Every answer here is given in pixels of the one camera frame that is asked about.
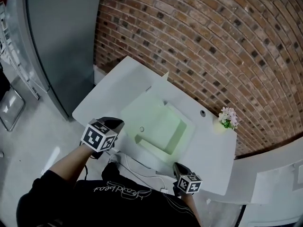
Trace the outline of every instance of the black t-shirt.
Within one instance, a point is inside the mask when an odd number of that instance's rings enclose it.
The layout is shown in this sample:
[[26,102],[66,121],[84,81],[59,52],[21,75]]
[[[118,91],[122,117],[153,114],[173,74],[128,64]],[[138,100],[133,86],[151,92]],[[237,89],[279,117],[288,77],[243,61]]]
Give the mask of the black t-shirt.
[[54,226],[200,226],[179,198],[136,184],[77,181],[71,186],[52,171],[36,179],[19,201],[19,227]]

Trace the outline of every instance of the white table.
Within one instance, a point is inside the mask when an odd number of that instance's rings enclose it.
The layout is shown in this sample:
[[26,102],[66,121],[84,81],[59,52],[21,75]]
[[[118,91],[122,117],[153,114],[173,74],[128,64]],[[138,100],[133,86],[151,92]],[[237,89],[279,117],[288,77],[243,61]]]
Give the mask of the white table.
[[[92,118],[104,116],[121,118],[121,110],[159,77],[127,56],[96,85],[72,115],[83,126]],[[232,130],[216,134],[213,131],[215,116],[171,83],[167,83],[161,96],[196,126],[192,140],[179,163],[200,175],[203,180],[201,189],[225,195],[232,172],[237,134]],[[201,110],[205,111],[205,117],[200,115]],[[145,166],[173,176],[171,167],[143,147],[136,145],[124,130],[120,132],[115,148]]]

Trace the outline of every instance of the person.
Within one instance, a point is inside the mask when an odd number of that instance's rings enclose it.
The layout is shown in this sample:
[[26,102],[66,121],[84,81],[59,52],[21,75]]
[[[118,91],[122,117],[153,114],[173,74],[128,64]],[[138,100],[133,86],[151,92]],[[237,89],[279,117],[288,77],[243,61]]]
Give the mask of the person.
[[192,195],[179,199],[121,176],[116,155],[103,180],[77,181],[93,152],[81,145],[36,179],[19,200],[18,226],[200,226]]

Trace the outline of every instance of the white floor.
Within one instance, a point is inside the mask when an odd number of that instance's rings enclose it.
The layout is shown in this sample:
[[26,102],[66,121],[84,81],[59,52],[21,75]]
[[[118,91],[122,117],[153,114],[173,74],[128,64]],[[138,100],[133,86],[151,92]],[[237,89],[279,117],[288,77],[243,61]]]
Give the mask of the white floor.
[[[9,70],[6,73],[12,80],[13,73]],[[75,149],[84,131],[84,127],[76,121],[67,122],[50,109],[49,99],[46,96],[39,101],[35,100],[20,80],[17,80],[14,87],[25,99],[26,107],[13,132],[6,132],[0,125],[0,150],[5,154],[5,157],[0,159],[0,219],[7,227],[17,226],[18,200],[31,189],[32,182],[54,162]],[[133,174],[128,169],[125,156],[121,153],[120,156],[120,174],[158,191],[163,188],[159,178],[143,178]],[[108,158],[109,154],[105,153],[99,160],[88,161],[88,180],[102,179],[101,173]],[[128,163],[132,170],[144,176],[155,175],[153,170],[147,169],[131,158],[128,158]],[[163,177],[163,180],[169,192],[173,193],[173,181],[166,177]],[[203,193],[195,194],[194,198],[205,227],[234,226],[240,206],[217,202],[207,204]]]

